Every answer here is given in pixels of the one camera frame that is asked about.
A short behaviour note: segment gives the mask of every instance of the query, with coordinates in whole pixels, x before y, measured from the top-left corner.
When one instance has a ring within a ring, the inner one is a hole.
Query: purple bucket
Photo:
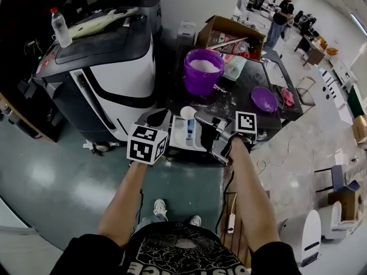
[[[218,72],[202,72],[191,67],[193,60],[208,60],[216,68]],[[190,51],[185,58],[185,86],[186,89],[196,96],[207,96],[211,93],[214,85],[224,73],[224,61],[215,52],[205,49],[195,49]]]

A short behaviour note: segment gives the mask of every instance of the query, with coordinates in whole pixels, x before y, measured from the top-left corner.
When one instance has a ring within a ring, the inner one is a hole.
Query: black shirt
[[[300,275],[292,248],[271,242],[252,255],[256,275]],[[239,259],[202,227],[160,222],[135,233],[124,251],[107,237],[86,234],[73,238],[51,274],[133,274],[133,275],[246,275]]]
[[[282,13],[284,14],[293,14],[294,6],[292,1],[283,0],[282,3],[279,5],[281,8]],[[287,22],[287,18],[280,15],[280,13],[275,13],[273,16],[274,22],[276,22],[278,25],[284,25]]]

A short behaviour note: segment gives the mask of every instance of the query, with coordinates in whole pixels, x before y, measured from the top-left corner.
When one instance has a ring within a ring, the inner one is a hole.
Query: water bottle
[[[66,48],[72,42],[67,24],[63,15],[57,10],[57,7],[51,9],[52,18],[51,25],[55,32],[56,38],[62,48]]]

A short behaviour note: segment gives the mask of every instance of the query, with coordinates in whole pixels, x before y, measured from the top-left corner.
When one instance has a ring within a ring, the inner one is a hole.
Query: concrete floor
[[[268,32],[268,19],[252,14],[250,21],[259,24],[264,34]],[[310,70],[302,66],[302,54],[293,52],[299,40],[299,33],[293,30],[286,44],[279,40],[275,46],[283,53],[294,85]],[[251,153],[255,166],[260,162],[259,167],[263,167],[262,160],[278,164],[264,171],[256,167],[256,171],[264,189],[270,190],[279,223],[322,206],[327,192],[315,191],[331,185],[331,177],[328,172],[313,174],[313,170],[335,165],[335,155],[340,153],[346,164],[351,158],[366,158],[364,150],[356,146],[352,128],[326,131],[316,112],[316,108],[311,109]],[[9,123],[0,123],[0,194],[61,249],[72,237],[96,232],[99,218],[127,169],[124,148],[99,158],[82,149],[83,142],[70,125],[60,141],[52,144],[33,140]],[[222,200],[222,176],[220,168],[160,161],[149,168],[143,185],[142,217],[152,214],[155,199],[163,198],[169,219],[183,221],[198,214],[203,226],[214,230]]]
[[[54,144],[7,121],[0,123],[0,143],[0,194],[21,218],[60,249],[73,237],[96,233],[128,169],[125,148],[97,157],[82,148],[83,137],[69,124]],[[162,198],[169,219],[197,214],[203,227],[214,230],[222,178],[222,168],[161,160],[148,169],[141,217],[152,215],[154,201]]]

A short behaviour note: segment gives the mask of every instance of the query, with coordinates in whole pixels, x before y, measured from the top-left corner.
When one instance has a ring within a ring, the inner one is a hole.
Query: man
[[[253,252],[252,271],[256,275],[276,270],[300,274],[292,248],[280,242],[274,210],[247,149],[237,137],[231,145],[238,215]],[[145,164],[131,164],[100,221],[99,235],[73,238],[51,274],[249,274],[218,236],[200,227],[198,216],[190,223],[168,222],[162,200],[154,205],[154,220],[145,219],[131,235],[146,170]]]
[[[280,34],[284,29],[284,25],[289,19],[292,18],[294,11],[292,0],[283,0],[279,7],[281,10],[280,12],[275,13],[273,16],[268,37],[264,44],[264,51],[270,51],[275,47],[276,42],[278,41]]]

